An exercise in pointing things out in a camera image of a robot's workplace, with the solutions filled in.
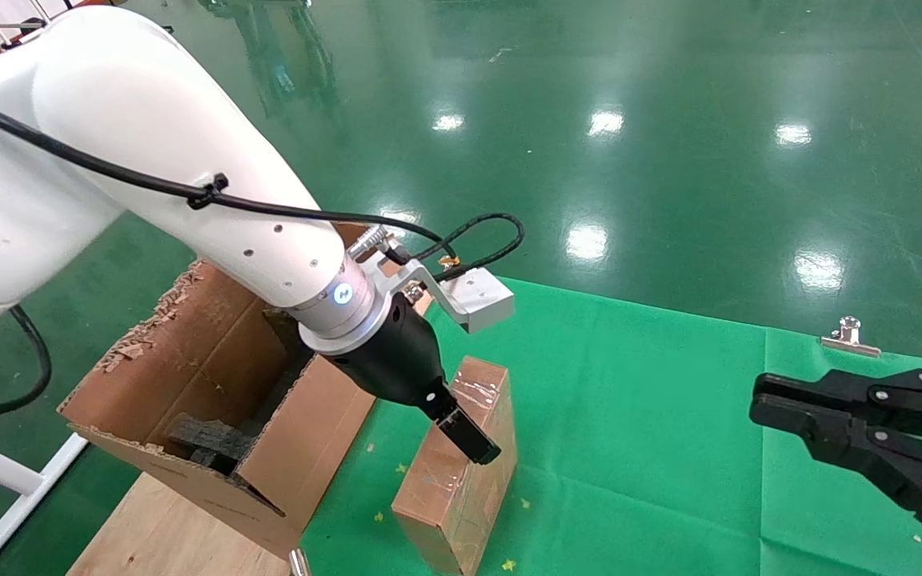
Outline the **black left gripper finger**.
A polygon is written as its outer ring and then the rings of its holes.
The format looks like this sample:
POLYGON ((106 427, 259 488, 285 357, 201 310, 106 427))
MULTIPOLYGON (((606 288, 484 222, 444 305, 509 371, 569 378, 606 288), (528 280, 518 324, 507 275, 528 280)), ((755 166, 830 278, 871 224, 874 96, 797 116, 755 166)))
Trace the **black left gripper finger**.
POLYGON ((462 408, 454 408, 449 414, 436 419, 435 425, 469 462, 487 466, 501 455, 497 442, 491 440, 462 408))

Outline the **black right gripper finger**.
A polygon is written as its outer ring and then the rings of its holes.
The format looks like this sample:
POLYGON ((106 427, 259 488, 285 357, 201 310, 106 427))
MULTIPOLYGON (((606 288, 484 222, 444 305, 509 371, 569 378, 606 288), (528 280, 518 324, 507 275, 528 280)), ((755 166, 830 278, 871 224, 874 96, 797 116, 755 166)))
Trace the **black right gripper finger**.
POLYGON ((798 435, 817 462, 863 475, 922 524, 922 440, 794 400, 755 400, 752 421, 798 435))
POLYGON ((922 369, 886 377, 830 370, 815 382, 764 373, 752 397, 752 421, 801 435, 816 417, 855 417, 871 426, 922 435, 922 369))

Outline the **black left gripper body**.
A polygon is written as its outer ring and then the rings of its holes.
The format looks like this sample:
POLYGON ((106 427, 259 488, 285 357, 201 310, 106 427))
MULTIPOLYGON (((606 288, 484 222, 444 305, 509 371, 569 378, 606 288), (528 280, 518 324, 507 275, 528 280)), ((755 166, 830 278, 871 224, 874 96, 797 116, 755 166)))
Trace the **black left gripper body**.
POLYGON ((391 303, 385 321, 366 342, 326 359, 372 396, 420 408, 432 422, 459 408, 447 389, 438 337, 409 302, 391 303))

